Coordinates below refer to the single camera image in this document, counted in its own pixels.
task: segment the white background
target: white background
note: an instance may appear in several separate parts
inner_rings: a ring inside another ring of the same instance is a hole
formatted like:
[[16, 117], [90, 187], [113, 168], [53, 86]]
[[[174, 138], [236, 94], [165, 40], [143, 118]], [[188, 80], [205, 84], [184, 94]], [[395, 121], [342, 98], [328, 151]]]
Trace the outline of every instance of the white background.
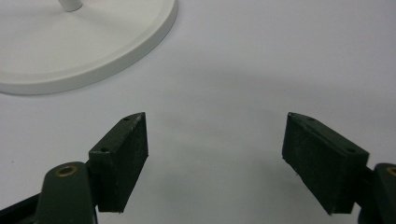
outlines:
[[125, 212], [100, 223], [356, 223], [328, 217], [282, 160], [289, 111], [396, 162], [396, 3], [180, 0], [174, 28], [114, 77], [0, 94], [0, 208], [145, 111], [149, 157]]

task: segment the white surface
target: white surface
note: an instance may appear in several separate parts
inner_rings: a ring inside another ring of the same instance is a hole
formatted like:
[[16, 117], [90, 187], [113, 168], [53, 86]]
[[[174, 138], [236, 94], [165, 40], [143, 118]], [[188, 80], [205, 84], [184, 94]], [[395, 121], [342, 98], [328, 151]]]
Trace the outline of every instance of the white surface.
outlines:
[[0, 95], [0, 206], [146, 111], [149, 157], [132, 197], [102, 224], [357, 223], [328, 217], [283, 162], [287, 112], [321, 120], [396, 162], [394, 1], [181, 0], [147, 57], [91, 86]]
[[144, 57], [171, 29], [177, 1], [86, 0], [65, 12], [54, 0], [7, 0], [0, 15], [0, 91], [44, 94], [92, 84]]

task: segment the small hole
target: small hole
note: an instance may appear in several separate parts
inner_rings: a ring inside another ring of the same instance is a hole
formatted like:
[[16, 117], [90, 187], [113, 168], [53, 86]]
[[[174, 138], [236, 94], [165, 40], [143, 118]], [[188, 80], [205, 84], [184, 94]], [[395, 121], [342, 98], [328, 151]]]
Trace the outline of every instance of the small hole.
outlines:
[[62, 170], [59, 171], [59, 174], [61, 175], [68, 175], [73, 172], [73, 168], [70, 166], [64, 167]]
[[388, 167], [387, 171], [391, 174], [396, 176], [396, 166], [390, 166]]
[[356, 150], [355, 149], [353, 149], [353, 148], [347, 148], [346, 149], [346, 151], [348, 151], [348, 152], [350, 152], [350, 153], [355, 153], [356, 152]]
[[108, 147], [102, 147], [102, 148], [100, 149], [100, 151], [101, 151], [101, 152], [109, 152], [110, 149], [108, 149]]
[[69, 176], [76, 172], [77, 166], [70, 165], [58, 169], [55, 174], [60, 177]]

